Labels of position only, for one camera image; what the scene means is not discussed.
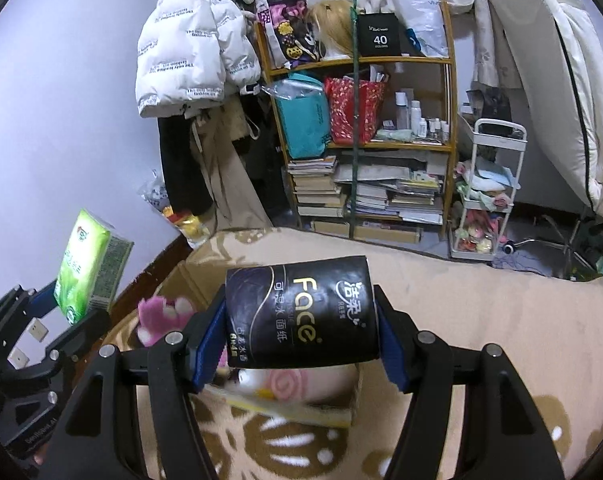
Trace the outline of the pink bear plush toy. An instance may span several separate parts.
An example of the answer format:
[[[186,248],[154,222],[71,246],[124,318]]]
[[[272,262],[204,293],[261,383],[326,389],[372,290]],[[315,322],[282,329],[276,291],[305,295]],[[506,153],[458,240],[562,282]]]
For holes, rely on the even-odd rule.
[[[175,300],[163,296],[143,299],[137,307],[137,337],[143,347],[152,347],[169,333],[181,332],[194,313],[194,307],[184,297]]]

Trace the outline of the green tissue pack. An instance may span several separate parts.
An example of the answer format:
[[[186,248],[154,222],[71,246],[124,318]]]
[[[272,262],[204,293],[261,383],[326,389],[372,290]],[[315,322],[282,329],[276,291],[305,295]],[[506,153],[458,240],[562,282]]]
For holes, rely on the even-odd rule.
[[[81,209],[64,250],[53,296],[70,325],[111,310],[134,243]]]

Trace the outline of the pink swirl roll plush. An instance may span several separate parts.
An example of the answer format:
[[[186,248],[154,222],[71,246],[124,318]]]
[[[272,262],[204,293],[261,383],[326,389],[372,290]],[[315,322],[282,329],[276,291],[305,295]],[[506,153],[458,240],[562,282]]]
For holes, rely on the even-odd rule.
[[[242,396],[284,403],[323,404],[351,393],[358,380],[355,365],[290,370],[235,368],[224,388]]]

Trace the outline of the beige patterned blanket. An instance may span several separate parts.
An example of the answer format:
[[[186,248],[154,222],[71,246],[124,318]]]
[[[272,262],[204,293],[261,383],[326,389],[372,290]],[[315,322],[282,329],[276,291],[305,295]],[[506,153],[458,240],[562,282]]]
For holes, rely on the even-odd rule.
[[[570,282],[455,263],[291,229],[221,232],[160,274],[155,296],[212,302],[231,270],[362,256],[390,307],[415,325],[416,348],[446,344],[508,359],[548,429],[564,474],[603,479],[603,278]],[[381,479],[410,396],[379,361],[360,368],[345,399],[350,424],[331,428],[191,400],[222,479]]]

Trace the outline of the open cardboard box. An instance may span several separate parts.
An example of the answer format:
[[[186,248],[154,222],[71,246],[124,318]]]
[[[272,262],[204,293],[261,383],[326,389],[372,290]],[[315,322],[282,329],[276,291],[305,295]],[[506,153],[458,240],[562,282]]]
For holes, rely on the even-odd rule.
[[[193,314],[212,304],[225,277],[222,266],[179,263],[152,296],[138,302],[129,344],[149,347],[173,330],[182,330]],[[229,365],[223,354],[201,396],[302,424],[347,428],[355,416],[361,379],[356,365],[247,370]]]

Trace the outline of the beige trench coat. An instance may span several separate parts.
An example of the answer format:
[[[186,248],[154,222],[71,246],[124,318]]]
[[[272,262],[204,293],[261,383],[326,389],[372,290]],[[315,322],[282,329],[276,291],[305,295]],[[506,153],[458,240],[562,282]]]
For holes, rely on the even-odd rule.
[[[199,214],[210,233],[272,226],[233,140],[248,139],[240,99],[230,96],[219,107],[201,110],[191,126],[191,152],[202,166],[205,190],[213,205]]]

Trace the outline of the white rolling cart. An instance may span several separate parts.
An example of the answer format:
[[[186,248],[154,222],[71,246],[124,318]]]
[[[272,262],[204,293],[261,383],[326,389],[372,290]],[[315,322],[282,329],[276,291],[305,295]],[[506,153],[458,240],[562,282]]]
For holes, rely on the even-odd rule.
[[[455,167],[459,201],[449,231],[449,249],[457,260],[491,263],[499,252],[515,252],[507,224],[521,188],[527,130],[515,122],[460,119],[469,157]]]

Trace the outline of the stack of books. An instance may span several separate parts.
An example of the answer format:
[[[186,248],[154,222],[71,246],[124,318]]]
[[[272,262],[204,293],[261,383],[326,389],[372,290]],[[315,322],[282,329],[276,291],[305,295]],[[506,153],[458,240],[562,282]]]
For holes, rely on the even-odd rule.
[[[286,171],[300,217],[339,219],[344,216],[346,194],[335,181],[335,155],[291,160]]]

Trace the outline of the white puffer jacket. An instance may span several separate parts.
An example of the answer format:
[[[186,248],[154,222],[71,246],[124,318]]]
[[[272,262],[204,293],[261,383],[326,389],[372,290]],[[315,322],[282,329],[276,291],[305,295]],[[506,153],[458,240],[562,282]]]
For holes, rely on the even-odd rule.
[[[245,15],[233,0],[157,0],[138,40],[141,117],[192,117],[260,76]]]

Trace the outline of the wooden bookshelf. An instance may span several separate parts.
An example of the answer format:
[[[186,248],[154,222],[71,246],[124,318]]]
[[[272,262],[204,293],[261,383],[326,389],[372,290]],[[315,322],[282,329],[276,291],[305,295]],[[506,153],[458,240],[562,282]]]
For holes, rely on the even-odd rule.
[[[259,0],[255,32],[296,221],[347,236],[446,228],[457,99],[450,15],[428,53],[412,26],[355,1]]]

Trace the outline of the teal bag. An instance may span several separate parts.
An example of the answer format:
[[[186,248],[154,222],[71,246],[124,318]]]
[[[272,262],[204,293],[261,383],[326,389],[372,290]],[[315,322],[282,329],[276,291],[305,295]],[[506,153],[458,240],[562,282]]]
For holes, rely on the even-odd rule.
[[[276,100],[288,156],[303,159],[322,155],[330,140],[330,110],[323,83],[293,74],[267,84],[262,91]]]

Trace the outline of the red patterned bag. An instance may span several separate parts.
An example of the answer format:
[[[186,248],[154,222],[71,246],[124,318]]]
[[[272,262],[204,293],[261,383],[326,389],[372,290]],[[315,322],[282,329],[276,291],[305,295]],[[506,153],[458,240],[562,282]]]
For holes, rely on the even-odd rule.
[[[337,145],[350,146],[355,131],[355,112],[358,112],[359,144],[373,140],[379,122],[386,82],[361,80],[358,90],[358,106],[355,106],[355,81],[350,77],[327,77],[324,91],[329,100],[331,139]]]

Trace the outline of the cream folded mattress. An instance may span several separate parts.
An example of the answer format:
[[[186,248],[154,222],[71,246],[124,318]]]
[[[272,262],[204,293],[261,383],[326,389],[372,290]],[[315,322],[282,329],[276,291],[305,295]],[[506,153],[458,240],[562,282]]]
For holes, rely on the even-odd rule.
[[[537,141],[603,218],[603,49],[583,0],[489,0],[525,90]]]

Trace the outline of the blonde wig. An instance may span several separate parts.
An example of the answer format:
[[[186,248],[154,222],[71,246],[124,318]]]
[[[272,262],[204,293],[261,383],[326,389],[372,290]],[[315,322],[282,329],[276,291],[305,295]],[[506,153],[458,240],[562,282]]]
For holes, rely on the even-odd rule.
[[[352,57],[350,11],[347,0],[323,0],[311,6],[308,21],[323,58]]]

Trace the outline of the wall power outlet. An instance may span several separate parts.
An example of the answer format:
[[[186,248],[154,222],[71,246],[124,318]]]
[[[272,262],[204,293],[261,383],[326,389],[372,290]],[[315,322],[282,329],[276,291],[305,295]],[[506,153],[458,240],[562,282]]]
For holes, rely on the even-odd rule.
[[[37,342],[43,342],[47,337],[49,330],[39,318],[33,318],[26,327],[26,332]]]

